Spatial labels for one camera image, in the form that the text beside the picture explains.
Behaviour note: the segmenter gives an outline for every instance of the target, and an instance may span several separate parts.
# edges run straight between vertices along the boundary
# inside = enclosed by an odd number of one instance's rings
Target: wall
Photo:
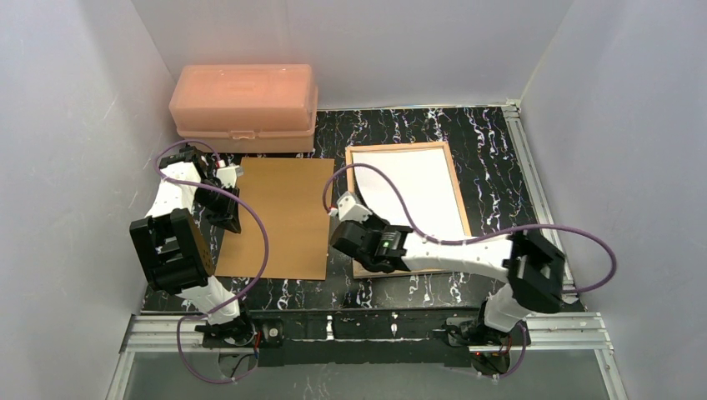
[[[572,0],[133,0],[175,78],[309,63],[321,108],[518,98]]]
[[[522,102],[560,223],[598,233],[619,273],[604,315],[630,398],[707,398],[707,4],[578,1]],[[564,237],[585,285],[607,258]]]
[[[173,85],[129,0],[3,2],[0,398],[105,398]]]

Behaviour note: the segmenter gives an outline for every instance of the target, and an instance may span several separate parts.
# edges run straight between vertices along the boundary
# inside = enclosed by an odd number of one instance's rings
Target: marble tabletop
[[[347,146],[447,141],[454,157],[469,226],[474,236],[525,223],[535,223],[500,107],[405,108],[318,112],[314,150],[300,154],[258,157],[333,158],[344,165]],[[243,155],[230,154],[238,162]],[[345,177],[335,183],[333,197],[346,191]],[[214,261],[223,231],[210,227],[196,207],[195,220],[210,242]],[[249,278],[220,277],[237,292]],[[410,277],[356,279],[351,259],[329,249],[324,281],[263,279],[245,297],[258,310],[326,310],[337,308],[477,308],[502,284],[491,278],[459,272]],[[164,292],[145,293],[144,313],[194,311],[181,298]]]

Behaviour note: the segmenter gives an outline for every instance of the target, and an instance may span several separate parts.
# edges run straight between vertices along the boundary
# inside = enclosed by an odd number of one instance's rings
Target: wooden-framed whiteboard
[[[469,227],[469,220],[466,216],[466,209],[464,208],[464,200],[462,199],[462,193],[459,189],[459,180],[457,179],[457,173],[454,169],[454,160],[452,159],[452,153],[449,151],[449,144],[446,142],[419,142],[419,143],[400,143],[400,144],[380,144],[373,146],[352,146],[346,147],[346,165],[354,162],[354,153],[395,153],[395,152],[417,152],[429,150],[432,148],[441,148],[444,151],[444,157],[447,162],[447,172],[449,173],[449,179],[452,183],[452,189],[454,190],[454,197],[456,199],[457,209],[459,210],[459,219],[464,229],[464,234],[466,236],[471,236],[471,228]],[[354,170],[349,169],[346,172],[346,183],[347,190],[351,193],[355,193],[356,182],[354,177]],[[417,272],[407,272],[407,271],[395,271],[392,273],[383,272],[370,272],[361,267],[358,262],[353,262],[353,277],[354,278],[381,278],[381,277],[392,277],[392,276],[405,276],[412,275],[415,273],[436,273],[443,272],[438,269],[429,269]]]

